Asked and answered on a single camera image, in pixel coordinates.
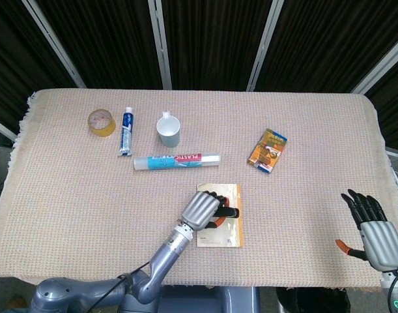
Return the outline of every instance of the tape roll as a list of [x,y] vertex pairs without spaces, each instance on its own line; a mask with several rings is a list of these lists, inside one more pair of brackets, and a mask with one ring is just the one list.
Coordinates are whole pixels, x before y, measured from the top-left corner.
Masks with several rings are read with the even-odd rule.
[[87,124],[90,130],[100,137],[112,134],[116,128],[112,115],[105,109],[97,109],[90,113]]

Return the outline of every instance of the green light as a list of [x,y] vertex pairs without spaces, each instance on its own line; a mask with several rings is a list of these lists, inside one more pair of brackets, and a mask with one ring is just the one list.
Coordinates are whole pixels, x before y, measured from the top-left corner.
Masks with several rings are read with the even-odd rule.
[[398,308],[398,300],[394,301],[394,306]]

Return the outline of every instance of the plastic tube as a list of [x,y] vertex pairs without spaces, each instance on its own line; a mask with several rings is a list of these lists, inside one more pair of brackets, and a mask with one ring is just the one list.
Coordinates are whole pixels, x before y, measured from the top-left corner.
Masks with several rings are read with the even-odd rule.
[[123,114],[121,144],[119,145],[119,156],[132,155],[132,126],[134,125],[134,115],[132,108],[127,106]]
[[218,153],[195,153],[192,155],[158,155],[134,158],[135,170],[163,170],[166,168],[197,168],[218,166]]

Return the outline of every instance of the small box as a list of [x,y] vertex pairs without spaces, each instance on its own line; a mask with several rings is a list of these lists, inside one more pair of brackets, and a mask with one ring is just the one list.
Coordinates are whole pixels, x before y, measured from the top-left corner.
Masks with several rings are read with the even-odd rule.
[[286,137],[267,128],[248,158],[248,164],[265,173],[271,173],[286,143]]

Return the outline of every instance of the woven cloth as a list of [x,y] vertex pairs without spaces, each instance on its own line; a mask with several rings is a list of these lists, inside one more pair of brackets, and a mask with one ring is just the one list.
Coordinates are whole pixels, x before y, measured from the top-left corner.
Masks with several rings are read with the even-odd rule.
[[[360,95],[51,89],[30,99],[0,199],[0,276],[113,278],[145,263],[199,183],[241,186],[243,248],[193,239],[165,284],[375,287],[380,273],[344,255],[362,241],[340,193],[373,195],[398,229],[398,193],[377,114]],[[135,156],[220,153],[220,166],[134,171],[118,157],[134,108]],[[116,131],[92,134],[109,110]],[[176,148],[156,133],[162,111],[181,122]],[[246,163],[265,128],[289,140],[271,174]]]

